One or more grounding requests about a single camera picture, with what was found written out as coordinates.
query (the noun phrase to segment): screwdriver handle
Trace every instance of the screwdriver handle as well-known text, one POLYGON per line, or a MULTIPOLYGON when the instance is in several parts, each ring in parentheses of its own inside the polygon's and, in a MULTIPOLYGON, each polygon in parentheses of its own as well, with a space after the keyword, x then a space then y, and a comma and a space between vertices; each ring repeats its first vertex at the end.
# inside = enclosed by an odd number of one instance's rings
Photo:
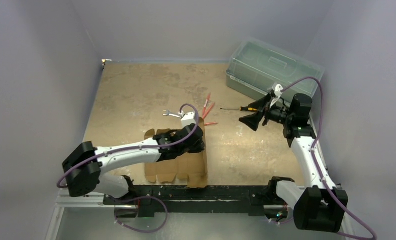
POLYGON ((241 106, 240 108, 239 108, 239 110, 240 111, 247 111, 247 112, 256 112, 256 111, 258 111, 257 109, 255 109, 255 108, 251 108, 251 107, 247 107, 247 106, 241 106))

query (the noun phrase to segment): wooden table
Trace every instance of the wooden table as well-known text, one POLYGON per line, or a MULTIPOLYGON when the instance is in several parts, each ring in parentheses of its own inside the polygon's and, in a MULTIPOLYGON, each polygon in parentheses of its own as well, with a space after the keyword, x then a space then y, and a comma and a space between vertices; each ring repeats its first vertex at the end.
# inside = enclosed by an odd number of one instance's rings
MULTIPOLYGON (((226 86, 226 69, 227 64, 221 63, 106 64, 84 141, 109 147, 139 142, 149 129, 178 129, 180 121, 162 116, 162 110, 176 112, 181 104, 190 103, 201 111, 211 93, 216 104, 205 120, 219 124, 205 128, 208 184, 266 185, 272 176, 282 176, 303 185, 282 125, 270 122, 254 132, 238 121, 247 112, 220 110, 253 101, 226 86)), ((145 180, 143 164, 111 173, 129 175, 137 185, 151 184, 145 180)))

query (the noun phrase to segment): robotic arm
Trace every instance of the robotic arm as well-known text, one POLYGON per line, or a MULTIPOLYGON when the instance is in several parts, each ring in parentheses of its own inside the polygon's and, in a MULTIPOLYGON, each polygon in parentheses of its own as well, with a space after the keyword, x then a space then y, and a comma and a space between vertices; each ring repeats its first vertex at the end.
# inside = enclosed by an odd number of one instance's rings
POLYGON ((93 147, 90 141, 81 143, 62 163, 65 173, 71 171, 65 177, 69 195, 80 197, 97 192, 118 199, 133 193, 132 181, 127 176, 113 176, 107 172, 133 164, 156 163, 175 159, 184 153, 203 151, 205 144, 200 127, 196 126, 195 131, 185 139, 196 124, 195 114, 187 113, 182 117, 181 123, 181 130, 170 130, 137 143, 113 147, 93 147), (93 156, 100 157, 71 170, 93 156))
POLYGON ((249 108, 258 111, 241 117, 239 121, 254 131, 257 131, 263 118, 263 126, 268 121, 283 125, 283 136, 299 162, 306 189, 299 189, 290 178, 273 177, 269 182, 271 194, 275 198, 283 199, 293 209, 294 222, 298 229, 337 233, 344 210, 328 194, 322 180, 326 180, 329 189, 345 206, 348 197, 345 191, 336 188, 324 167, 321 167, 322 175, 318 173, 317 167, 323 166, 323 162, 317 147, 311 149, 315 134, 308 124, 312 99, 298 93, 293 97, 289 108, 278 107, 273 102, 280 98, 281 89, 279 84, 275 85, 266 97, 249 104, 249 108))

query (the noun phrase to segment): cardboard flap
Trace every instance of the cardboard flap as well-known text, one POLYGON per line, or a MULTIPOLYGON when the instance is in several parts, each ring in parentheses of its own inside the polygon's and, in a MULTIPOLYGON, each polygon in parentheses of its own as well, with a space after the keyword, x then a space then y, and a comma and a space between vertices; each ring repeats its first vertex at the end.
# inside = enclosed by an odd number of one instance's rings
MULTIPOLYGON (((199 118, 198 126, 202 129, 205 143, 204 120, 199 118)), ((169 129, 158 129, 156 134, 166 133, 169 129)), ((145 133, 144 138, 151 138, 155 130, 145 133)), ((172 183, 177 176, 179 180, 187 180, 190 188, 204 188, 207 186, 207 154, 206 150, 200 153, 185 153, 176 159, 165 160, 155 163, 145 163, 145 179, 150 183, 172 183)))

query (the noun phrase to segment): screwdriver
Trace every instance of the screwdriver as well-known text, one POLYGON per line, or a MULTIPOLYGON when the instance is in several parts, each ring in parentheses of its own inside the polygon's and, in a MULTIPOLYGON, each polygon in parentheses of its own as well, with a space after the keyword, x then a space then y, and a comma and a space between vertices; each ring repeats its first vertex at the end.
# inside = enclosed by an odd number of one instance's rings
POLYGON ((247 106, 241 106, 240 108, 232 107, 232 108, 220 108, 222 110, 239 110, 239 111, 247 111, 247 112, 256 112, 258 109, 247 107, 247 106))

